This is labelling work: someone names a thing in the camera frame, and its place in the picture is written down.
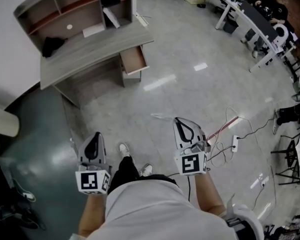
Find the desk drawer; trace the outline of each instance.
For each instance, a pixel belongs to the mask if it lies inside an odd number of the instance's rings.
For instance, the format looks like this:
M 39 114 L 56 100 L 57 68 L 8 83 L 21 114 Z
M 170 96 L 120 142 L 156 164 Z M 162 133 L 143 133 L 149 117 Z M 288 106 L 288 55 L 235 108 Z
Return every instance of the desk drawer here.
M 149 68 L 141 46 L 120 52 L 120 57 L 127 75 Z

